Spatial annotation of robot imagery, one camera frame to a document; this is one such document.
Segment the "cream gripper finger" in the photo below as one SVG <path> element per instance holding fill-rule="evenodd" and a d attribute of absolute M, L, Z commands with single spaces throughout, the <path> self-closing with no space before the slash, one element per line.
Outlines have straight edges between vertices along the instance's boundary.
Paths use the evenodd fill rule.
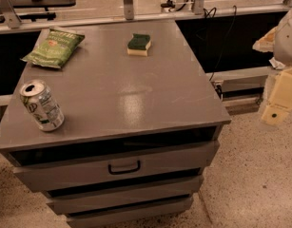
<path fill-rule="evenodd" d="M 259 52 L 272 52 L 274 49 L 276 29 L 277 28 L 273 28 L 268 31 L 265 36 L 254 43 L 252 48 Z"/>
<path fill-rule="evenodd" d="M 278 125 L 292 111 L 292 67 L 272 77 L 261 121 Z"/>

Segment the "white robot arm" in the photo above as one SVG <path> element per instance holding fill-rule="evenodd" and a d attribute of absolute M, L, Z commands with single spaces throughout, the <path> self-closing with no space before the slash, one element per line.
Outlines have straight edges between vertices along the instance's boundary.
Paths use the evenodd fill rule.
<path fill-rule="evenodd" d="M 268 87 L 268 98 L 261 116 L 263 123 L 277 125 L 292 111 L 292 8 L 252 48 L 272 52 L 275 62 L 285 65 L 285 69 L 272 76 L 274 84 Z"/>

